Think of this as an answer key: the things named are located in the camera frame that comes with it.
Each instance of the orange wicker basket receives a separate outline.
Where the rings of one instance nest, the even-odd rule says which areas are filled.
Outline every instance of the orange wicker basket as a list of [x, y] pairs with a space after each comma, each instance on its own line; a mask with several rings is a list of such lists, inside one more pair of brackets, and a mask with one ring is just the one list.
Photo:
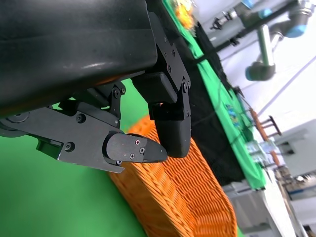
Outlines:
[[[158, 141], [149, 117], [130, 133]], [[123, 166], [110, 177], [149, 237], [237, 237], [233, 207], [192, 139], [185, 158]]]

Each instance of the bolt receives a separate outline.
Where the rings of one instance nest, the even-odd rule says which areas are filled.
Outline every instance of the bolt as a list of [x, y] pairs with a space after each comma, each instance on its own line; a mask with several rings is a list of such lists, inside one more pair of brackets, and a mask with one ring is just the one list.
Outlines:
[[66, 152], [72, 152], [75, 149], [75, 145], [72, 142], [68, 142], [65, 145], [65, 151]]
[[81, 115], [78, 115], [77, 118], [76, 118], [76, 120], [77, 120], [78, 122], [81, 121], [81, 120], [82, 120]]
[[186, 82], [183, 82], [182, 87], [183, 87], [184, 93], [187, 93], [188, 92], [188, 84]]
[[85, 115], [84, 114], [79, 114], [76, 117], [77, 123], [84, 123], [85, 122]]
[[114, 97], [115, 98], [119, 97], [119, 90], [117, 90], [117, 89], [114, 90]]

